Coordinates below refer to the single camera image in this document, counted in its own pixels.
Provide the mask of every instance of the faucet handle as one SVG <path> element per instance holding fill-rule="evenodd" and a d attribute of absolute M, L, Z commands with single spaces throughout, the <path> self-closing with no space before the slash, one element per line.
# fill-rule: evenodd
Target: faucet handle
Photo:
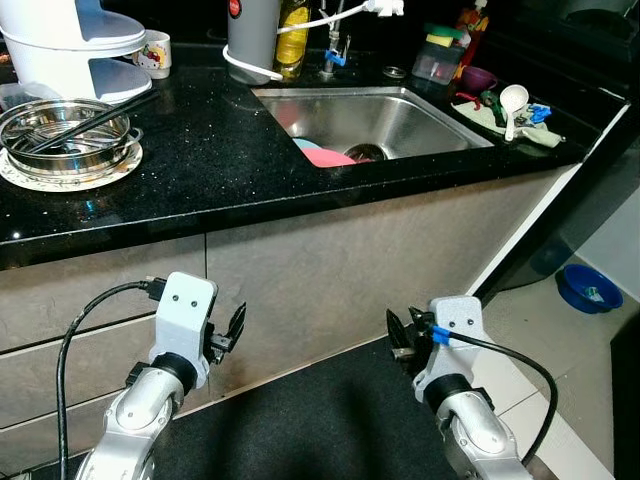
<path fill-rule="evenodd" d="M 325 60 L 329 60 L 336 65 L 344 67 L 347 64 L 347 54 L 349 53 L 349 46 L 351 45 L 351 35 L 347 35 L 347 39 L 344 44 L 344 48 L 342 49 L 342 53 L 339 53 L 339 50 L 336 48 L 335 50 L 326 50 L 324 52 Z"/>

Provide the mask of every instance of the white power cable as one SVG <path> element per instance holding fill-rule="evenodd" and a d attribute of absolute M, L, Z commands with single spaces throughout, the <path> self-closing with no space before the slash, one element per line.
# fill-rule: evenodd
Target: white power cable
<path fill-rule="evenodd" d="M 251 65 L 250 63 L 241 62 L 240 60 L 236 60 L 231 55 L 229 55 L 229 45 L 225 45 L 222 49 L 222 56 L 224 59 L 229 62 L 231 65 L 235 65 L 236 67 L 244 68 L 245 70 L 249 70 L 250 72 L 259 73 L 260 75 L 265 75 L 272 80 L 282 80 L 284 77 L 279 73 L 272 72 L 271 70 L 267 70 L 266 68 L 256 67 L 255 65 Z"/>
<path fill-rule="evenodd" d="M 320 20 L 314 20 L 313 22 L 308 23 L 299 23 L 297 25 L 291 25 L 290 27 L 283 27 L 278 29 L 278 35 L 287 32 L 293 32 L 295 30 L 304 30 L 305 28 L 313 28 L 319 27 L 321 25 L 328 25 L 337 20 L 342 20 L 343 18 L 350 17 L 351 15 L 355 15 L 356 13 L 360 13 L 364 10 L 367 2 L 364 2 L 362 5 L 358 5 L 357 7 L 350 8 L 349 10 L 345 10 L 342 13 L 337 13 L 336 15 L 331 15 L 330 17 L 322 18 Z"/>

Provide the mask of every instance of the clear plastic box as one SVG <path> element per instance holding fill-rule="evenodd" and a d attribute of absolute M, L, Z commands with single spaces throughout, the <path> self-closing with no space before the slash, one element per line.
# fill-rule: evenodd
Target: clear plastic box
<path fill-rule="evenodd" d="M 425 80 L 448 85 L 463 53 L 463 47 L 447 48 L 426 42 L 416 57 L 411 73 Z"/>

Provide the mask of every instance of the white container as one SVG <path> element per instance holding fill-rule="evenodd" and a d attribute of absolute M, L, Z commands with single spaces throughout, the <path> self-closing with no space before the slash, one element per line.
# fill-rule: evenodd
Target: white container
<path fill-rule="evenodd" d="M 411 74 L 441 85 L 448 85 L 463 53 L 462 47 L 447 48 L 427 41 L 416 57 Z"/>
<path fill-rule="evenodd" d="M 17 42 L 61 50 L 132 53 L 145 38 L 142 24 L 102 10 L 100 0 L 0 0 L 0 27 Z"/>
<path fill-rule="evenodd" d="M 107 60 L 142 48 L 144 27 L 100 0 L 0 0 L 0 32 L 21 84 L 107 103 L 151 88 L 144 71 Z"/>

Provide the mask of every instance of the steel bowl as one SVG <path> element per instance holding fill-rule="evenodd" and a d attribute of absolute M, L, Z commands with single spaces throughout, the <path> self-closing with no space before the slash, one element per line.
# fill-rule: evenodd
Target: steel bowl
<path fill-rule="evenodd" d="M 110 108 L 106 103 L 84 99 L 18 105 L 0 116 L 0 146 L 7 149 L 16 168 L 33 176 L 82 178 L 110 170 L 142 137 L 140 129 L 131 129 L 126 114 L 74 137 L 62 147 L 40 153 L 27 151 L 39 143 L 38 139 L 53 137 Z"/>

